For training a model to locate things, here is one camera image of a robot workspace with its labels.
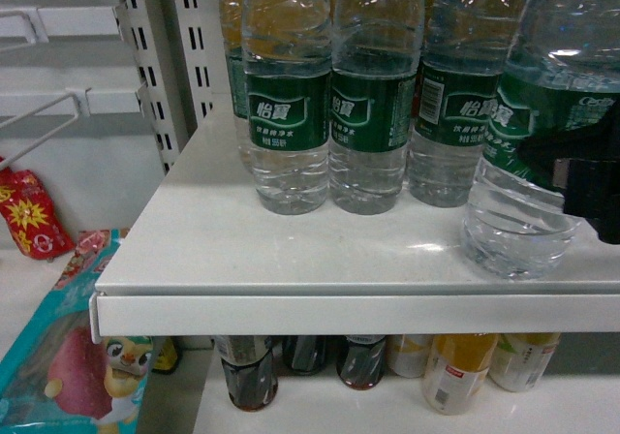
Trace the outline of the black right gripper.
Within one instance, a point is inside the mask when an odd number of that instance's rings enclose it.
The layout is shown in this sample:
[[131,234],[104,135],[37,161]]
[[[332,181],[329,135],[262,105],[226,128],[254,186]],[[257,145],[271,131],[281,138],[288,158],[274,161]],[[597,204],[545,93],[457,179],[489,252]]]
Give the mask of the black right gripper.
[[564,197],[562,211],[582,218],[607,244],[619,243],[619,110],[594,125],[528,137],[518,158]]

